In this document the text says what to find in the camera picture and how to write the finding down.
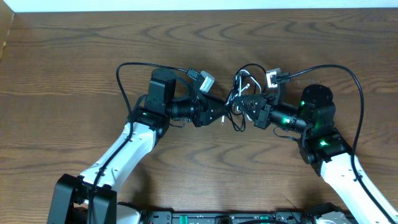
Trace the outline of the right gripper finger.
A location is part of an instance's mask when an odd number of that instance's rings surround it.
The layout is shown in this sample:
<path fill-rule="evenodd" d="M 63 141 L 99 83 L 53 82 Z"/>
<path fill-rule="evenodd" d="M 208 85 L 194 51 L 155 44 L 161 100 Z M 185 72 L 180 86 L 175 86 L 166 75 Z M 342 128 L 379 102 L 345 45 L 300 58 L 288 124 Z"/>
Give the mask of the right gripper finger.
<path fill-rule="evenodd" d="M 260 106 L 256 104 L 236 104 L 240 111 L 246 113 L 255 123 L 259 122 Z"/>
<path fill-rule="evenodd" d="M 266 100 L 266 96 L 266 94 L 237 96 L 233 100 L 233 103 L 243 108 L 261 108 Z"/>

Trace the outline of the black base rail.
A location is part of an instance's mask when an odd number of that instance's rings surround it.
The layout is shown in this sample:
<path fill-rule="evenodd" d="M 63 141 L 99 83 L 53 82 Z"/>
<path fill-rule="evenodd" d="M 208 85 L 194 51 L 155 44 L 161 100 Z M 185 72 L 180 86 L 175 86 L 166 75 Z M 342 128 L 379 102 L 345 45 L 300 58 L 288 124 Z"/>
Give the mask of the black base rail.
<path fill-rule="evenodd" d="M 131 217 L 118 218 L 118 223 L 133 224 L 219 224 L 219 223 L 356 223 L 352 215 L 328 212 L 306 215 L 301 212 L 279 210 L 266 213 L 189 213 L 141 211 Z"/>

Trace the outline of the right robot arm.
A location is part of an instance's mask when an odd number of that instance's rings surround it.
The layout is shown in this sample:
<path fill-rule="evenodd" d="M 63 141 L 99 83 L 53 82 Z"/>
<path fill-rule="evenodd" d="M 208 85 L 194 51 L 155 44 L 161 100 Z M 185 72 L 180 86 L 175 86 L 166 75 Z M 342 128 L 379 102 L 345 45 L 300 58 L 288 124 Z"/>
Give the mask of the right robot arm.
<path fill-rule="evenodd" d="M 284 103 L 277 93 L 237 96 L 234 103 L 258 128 L 274 124 L 299 133 L 296 142 L 302 159 L 333 188 L 358 223 L 397 223 L 397 211 L 371 182 L 353 148 L 334 127 L 336 107 L 329 88 L 306 87 L 300 106 Z"/>

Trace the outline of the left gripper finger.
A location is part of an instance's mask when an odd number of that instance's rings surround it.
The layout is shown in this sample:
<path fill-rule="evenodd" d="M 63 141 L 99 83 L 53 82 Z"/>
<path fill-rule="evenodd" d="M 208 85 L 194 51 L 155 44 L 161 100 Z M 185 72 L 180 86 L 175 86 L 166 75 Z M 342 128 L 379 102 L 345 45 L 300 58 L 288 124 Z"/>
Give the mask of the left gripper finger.
<path fill-rule="evenodd" d="M 225 107 L 217 107 L 209 109 L 206 112 L 206 123 L 211 124 L 212 122 L 216 121 L 217 119 L 221 118 L 222 116 L 228 113 L 228 109 Z"/>
<path fill-rule="evenodd" d="M 208 109 L 213 112 L 228 112 L 229 108 L 225 105 L 225 101 L 221 98 L 205 95 Z"/>

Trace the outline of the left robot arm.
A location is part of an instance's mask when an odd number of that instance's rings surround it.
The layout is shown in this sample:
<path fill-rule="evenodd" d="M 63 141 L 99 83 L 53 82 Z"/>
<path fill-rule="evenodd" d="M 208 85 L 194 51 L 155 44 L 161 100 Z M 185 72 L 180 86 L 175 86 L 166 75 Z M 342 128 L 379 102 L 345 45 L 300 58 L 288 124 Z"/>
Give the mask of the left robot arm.
<path fill-rule="evenodd" d="M 223 100 L 208 95 L 215 79 L 206 71 L 187 71 L 187 96 L 175 97 L 178 77 L 172 68 L 152 71 L 149 92 L 141 96 L 121 135 L 89 168 L 64 174 L 55 185 L 48 223 L 141 223 L 142 213 L 117 202 L 117 193 L 139 161 L 159 142 L 170 120 L 208 126 L 227 112 Z"/>

